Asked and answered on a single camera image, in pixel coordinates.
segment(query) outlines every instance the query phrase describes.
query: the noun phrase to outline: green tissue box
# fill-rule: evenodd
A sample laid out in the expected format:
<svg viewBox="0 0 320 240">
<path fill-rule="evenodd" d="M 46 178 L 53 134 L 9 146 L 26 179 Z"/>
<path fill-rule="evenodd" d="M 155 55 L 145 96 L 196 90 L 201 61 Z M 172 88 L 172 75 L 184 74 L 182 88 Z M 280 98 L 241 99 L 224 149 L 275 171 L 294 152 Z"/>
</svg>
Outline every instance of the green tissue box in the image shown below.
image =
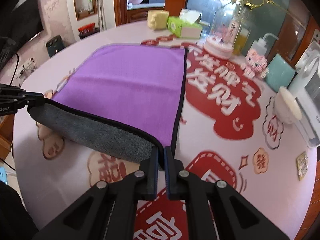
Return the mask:
<svg viewBox="0 0 320 240">
<path fill-rule="evenodd" d="M 202 31 L 200 24 L 188 23 L 181 20 L 179 17 L 170 16 L 168 18 L 168 29 L 178 38 L 199 39 Z"/>
</svg>

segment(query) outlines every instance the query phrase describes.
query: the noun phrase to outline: microfiber cloth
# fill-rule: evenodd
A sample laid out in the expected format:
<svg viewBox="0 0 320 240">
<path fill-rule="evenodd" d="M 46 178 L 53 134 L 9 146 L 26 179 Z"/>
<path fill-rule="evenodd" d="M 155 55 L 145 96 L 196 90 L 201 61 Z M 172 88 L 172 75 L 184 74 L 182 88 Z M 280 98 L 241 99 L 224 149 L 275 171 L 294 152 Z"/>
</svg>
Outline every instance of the microfiber cloth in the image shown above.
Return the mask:
<svg viewBox="0 0 320 240">
<path fill-rule="evenodd" d="M 66 138 L 128 161 L 148 158 L 155 145 L 161 165 L 163 148 L 175 150 L 186 55 L 158 46 L 104 46 L 52 100 L 28 111 Z"/>
</svg>

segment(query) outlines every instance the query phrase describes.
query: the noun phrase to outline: wall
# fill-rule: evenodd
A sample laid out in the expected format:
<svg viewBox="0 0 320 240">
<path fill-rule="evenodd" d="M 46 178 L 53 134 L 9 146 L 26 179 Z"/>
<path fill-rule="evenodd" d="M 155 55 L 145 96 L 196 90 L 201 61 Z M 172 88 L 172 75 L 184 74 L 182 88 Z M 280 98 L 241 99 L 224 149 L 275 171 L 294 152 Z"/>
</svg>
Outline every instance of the wall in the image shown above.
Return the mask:
<svg viewBox="0 0 320 240">
<path fill-rule="evenodd" d="M 80 41 L 78 28 L 87 25 L 89 23 L 95 23 L 96 27 L 98 27 L 98 15 L 92 15 L 82 20 L 77 21 L 76 11 L 73 0 L 67 0 L 68 12 L 71 21 L 71 26 L 74 34 L 74 38 L 76 41 Z M 113 0 L 103 0 L 104 13 L 106 18 L 106 28 L 110 29 L 116 26 L 115 22 L 115 12 Z"/>
<path fill-rule="evenodd" d="M 66 46 L 75 42 L 68 15 L 67 1 L 38 0 L 38 4 L 44 31 L 42 31 L 41 34 L 32 41 L 26 43 L 18 51 L 20 57 L 19 66 L 31 57 L 33 57 L 36 67 L 39 67 L 42 63 L 47 61 L 49 59 L 49 55 L 45 44 L 50 38 L 56 35 L 61 35 Z M 0 83 L 10 83 L 16 62 L 16 56 L 13 56 L 0 72 Z M 18 79 L 15 79 L 12 84 L 18 85 Z"/>
</svg>

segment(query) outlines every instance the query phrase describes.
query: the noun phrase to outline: pink toy figure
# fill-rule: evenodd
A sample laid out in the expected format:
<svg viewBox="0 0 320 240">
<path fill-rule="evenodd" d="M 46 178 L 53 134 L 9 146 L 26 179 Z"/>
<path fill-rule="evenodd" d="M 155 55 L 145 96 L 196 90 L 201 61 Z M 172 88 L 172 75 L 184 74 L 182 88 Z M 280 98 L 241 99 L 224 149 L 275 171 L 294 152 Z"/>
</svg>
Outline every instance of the pink toy figure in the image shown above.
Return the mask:
<svg viewBox="0 0 320 240">
<path fill-rule="evenodd" d="M 250 79 L 254 76 L 263 79 L 269 72 L 266 58 L 260 56 L 255 49 L 248 50 L 245 62 L 240 67 L 244 70 L 244 75 Z"/>
</svg>

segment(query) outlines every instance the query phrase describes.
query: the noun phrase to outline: pink wallpaper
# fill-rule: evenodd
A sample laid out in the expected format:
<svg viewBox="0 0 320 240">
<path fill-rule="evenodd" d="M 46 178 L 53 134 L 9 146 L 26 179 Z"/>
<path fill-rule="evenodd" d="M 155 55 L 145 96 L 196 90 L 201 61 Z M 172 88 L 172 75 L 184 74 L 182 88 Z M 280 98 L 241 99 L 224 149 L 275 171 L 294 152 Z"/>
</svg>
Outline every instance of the pink wallpaper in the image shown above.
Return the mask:
<svg viewBox="0 0 320 240">
<path fill-rule="evenodd" d="M 76 42 L 68 14 L 67 0 L 38 0 L 38 3 L 44 31 L 18 51 L 19 66 L 30 58 L 34 59 L 36 67 L 48 60 L 49 55 L 45 44 L 56 35 L 61 35 L 65 46 Z M 10 83 L 16 64 L 16 56 L 13 56 L 0 72 L 0 83 Z M 20 84 L 25 78 L 25 76 L 20 78 Z M 15 79 L 12 84 L 18 85 L 18 79 Z"/>
</svg>

